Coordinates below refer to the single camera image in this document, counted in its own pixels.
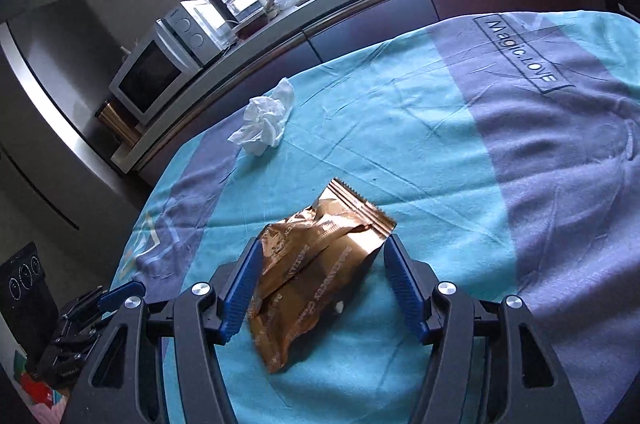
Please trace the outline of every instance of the crumpled tissue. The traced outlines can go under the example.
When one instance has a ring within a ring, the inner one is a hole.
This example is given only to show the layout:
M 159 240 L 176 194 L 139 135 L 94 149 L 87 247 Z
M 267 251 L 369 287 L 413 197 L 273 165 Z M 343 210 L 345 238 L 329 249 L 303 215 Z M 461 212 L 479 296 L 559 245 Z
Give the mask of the crumpled tissue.
M 262 155 L 267 146 L 278 147 L 293 109 L 295 95 L 288 78 L 280 80 L 270 96 L 254 97 L 244 109 L 244 125 L 228 140 L 247 153 Z

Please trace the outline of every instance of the blue towel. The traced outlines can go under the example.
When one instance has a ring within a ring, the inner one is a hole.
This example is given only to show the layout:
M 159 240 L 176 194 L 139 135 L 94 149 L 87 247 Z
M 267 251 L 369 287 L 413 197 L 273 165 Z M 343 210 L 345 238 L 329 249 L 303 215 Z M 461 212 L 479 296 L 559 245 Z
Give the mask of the blue towel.
M 114 284 L 136 277 L 148 301 L 175 296 L 339 177 L 396 219 L 440 279 L 484 299 L 520 292 L 587 422 L 602 422 L 640 368 L 638 46 L 639 25 L 613 14 L 489 14 L 300 73 L 277 149 L 254 157 L 226 142 L 241 111 L 180 149 Z M 404 328 L 383 268 L 379 257 L 283 372 L 266 373 L 246 324 L 217 349 L 241 424 L 407 422 L 430 350 Z M 164 367 L 179 424 L 170 343 Z

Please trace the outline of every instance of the gray stripe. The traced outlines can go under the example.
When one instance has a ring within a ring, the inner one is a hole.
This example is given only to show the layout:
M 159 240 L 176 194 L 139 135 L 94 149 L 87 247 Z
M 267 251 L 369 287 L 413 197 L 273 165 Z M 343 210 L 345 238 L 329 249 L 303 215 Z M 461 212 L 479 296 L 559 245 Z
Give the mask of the gray stripe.
M 555 80 L 541 87 L 487 39 L 497 20 Z M 640 107 L 538 14 L 457 18 L 433 40 L 494 164 L 524 298 L 587 422 L 603 422 L 640 368 Z
M 209 129 L 172 185 L 155 223 L 160 244 L 136 259 L 136 279 L 146 286 L 147 303 L 173 298 L 200 246 L 207 222 L 218 203 L 240 147 L 227 137 L 242 125 L 244 108 Z M 147 248 L 153 245 L 151 238 Z

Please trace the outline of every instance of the blue gripper pad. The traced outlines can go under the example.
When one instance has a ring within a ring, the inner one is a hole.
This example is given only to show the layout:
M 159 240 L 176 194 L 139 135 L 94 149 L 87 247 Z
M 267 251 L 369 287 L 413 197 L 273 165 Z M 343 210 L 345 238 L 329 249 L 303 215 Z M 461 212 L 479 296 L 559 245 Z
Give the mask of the blue gripper pad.
M 421 285 L 422 282 L 412 270 L 413 260 L 409 258 L 397 235 L 392 234 L 386 239 L 383 253 L 386 278 L 391 283 L 396 300 L 404 312 L 404 323 L 420 342 L 424 343 L 429 333 L 425 303 L 431 295 L 431 290 Z
M 255 286 L 262 272 L 262 244 L 252 239 L 238 258 L 235 274 L 229 278 L 231 285 L 223 289 L 222 324 L 219 334 L 223 343 L 240 331 L 246 309 L 254 294 Z
M 115 312 L 131 296 L 145 297 L 146 288 L 140 281 L 131 280 L 113 289 L 98 299 L 98 310 L 102 313 Z

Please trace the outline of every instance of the dial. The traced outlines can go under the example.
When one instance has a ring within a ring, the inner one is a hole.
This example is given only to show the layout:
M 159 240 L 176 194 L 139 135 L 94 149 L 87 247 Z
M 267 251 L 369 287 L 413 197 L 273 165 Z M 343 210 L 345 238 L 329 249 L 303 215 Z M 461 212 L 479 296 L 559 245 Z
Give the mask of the dial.
M 18 275 L 20 276 L 20 283 L 22 283 L 22 286 L 26 289 L 30 289 L 31 285 L 33 285 L 33 276 L 31 276 L 31 269 L 26 263 L 23 263 L 20 266 Z
M 191 22 L 187 18 L 182 18 L 177 23 L 177 28 L 181 32 L 188 32 L 189 28 L 191 28 Z
M 203 44 L 204 38 L 200 34 L 194 34 L 193 36 L 191 36 L 191 46 L 193 46 L 193 48 L 197 48 L 199 46 L 202 46 Z
M 11 295 L 16 301 L 20 299 L 20 283 L 18 283 L 17 279 L 11 278 L 9 280 L 9 292 L 11 292 Z
M 40 274 L 40 261 L 35 256 L 31 256 L 31 271 L 34 276 L 38 276 Z

